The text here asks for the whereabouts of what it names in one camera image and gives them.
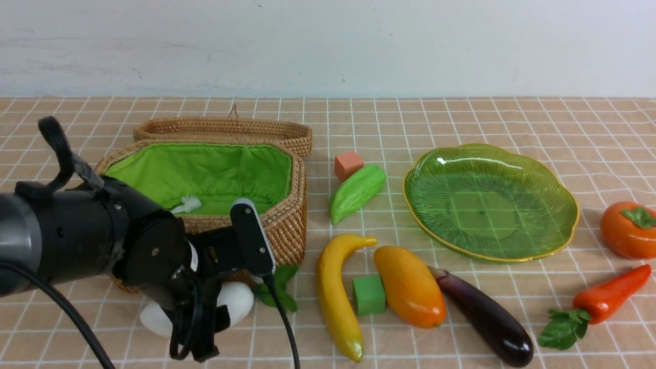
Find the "basket lid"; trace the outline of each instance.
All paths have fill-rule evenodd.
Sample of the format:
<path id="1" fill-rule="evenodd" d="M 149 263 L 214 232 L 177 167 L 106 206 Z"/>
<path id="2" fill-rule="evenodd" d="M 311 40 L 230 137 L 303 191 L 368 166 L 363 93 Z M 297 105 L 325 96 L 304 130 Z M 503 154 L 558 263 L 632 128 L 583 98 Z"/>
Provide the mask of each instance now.
<path id="1" fill-rule="evenodd" d="M 292 121 L 241 118 L 237 104 L 225 118 L 171 117 L 146 121 L 133 131 L 134 141 L 144 139 L 204 139 L 208 136 L 260 143 L 274 141 L 301 158 L 312 153 L 312 128 Z"/>

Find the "banana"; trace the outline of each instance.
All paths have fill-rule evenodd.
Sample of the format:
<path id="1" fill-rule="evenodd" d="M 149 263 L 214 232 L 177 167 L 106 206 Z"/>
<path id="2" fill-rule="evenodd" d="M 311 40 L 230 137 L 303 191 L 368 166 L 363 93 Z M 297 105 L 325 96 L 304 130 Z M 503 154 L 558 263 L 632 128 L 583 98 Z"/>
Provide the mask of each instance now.
<path id="1" fill-rule="evenodd" d="M 317 300 L 323 320 L 337 349 L 354 362 L 362 360 L 364 341 L 346 295 L 342 265 L 356 250 L 376 243 L 378 240 L 372 236 L 339 234 L 328 243 L 317 260 Z"/>

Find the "green plate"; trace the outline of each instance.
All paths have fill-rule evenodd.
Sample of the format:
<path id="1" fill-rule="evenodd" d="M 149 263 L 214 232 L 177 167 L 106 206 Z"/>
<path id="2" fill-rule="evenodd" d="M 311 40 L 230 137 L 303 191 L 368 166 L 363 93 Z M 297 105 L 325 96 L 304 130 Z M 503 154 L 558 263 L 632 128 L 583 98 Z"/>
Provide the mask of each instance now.
<path id="1" fill-rule="evenodd" d="M 477 259 L 520 262 L 570 243 L 579 205 L 542 163 L 488 144 L 425 153 L 403 197 L 429 235 Z"/>

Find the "red carrot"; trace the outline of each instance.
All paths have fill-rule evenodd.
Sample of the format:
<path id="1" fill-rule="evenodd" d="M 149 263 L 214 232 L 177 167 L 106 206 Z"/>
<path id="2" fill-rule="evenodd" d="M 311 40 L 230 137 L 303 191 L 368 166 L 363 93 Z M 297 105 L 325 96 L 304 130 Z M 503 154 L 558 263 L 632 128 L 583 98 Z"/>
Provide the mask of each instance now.
<path id="1" fill-rule="evenodd" d="M 599 324 L 610 318 L 650 277 L 651 266 L 641 265 L 579 292 L 571 310 L 549 310 L 551 321 L 544 327 L 538 339 L 539 345 L 559 350 L 574 346 L 577 338 L 585 336 L 589 324 Z"/>

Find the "purple eggplant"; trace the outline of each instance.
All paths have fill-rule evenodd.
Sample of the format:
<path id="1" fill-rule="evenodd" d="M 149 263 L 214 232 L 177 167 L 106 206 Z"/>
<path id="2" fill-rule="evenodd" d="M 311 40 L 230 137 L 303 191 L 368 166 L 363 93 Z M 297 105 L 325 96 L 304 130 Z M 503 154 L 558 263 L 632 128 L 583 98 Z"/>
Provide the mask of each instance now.
<path id="1" fill-rule="evenodd" d="M 481 290 L 444 269 L 431 274 L 486 344 L 507 365 L 523 368 L 533 360 L 533 340 L 506 309 Z"/>

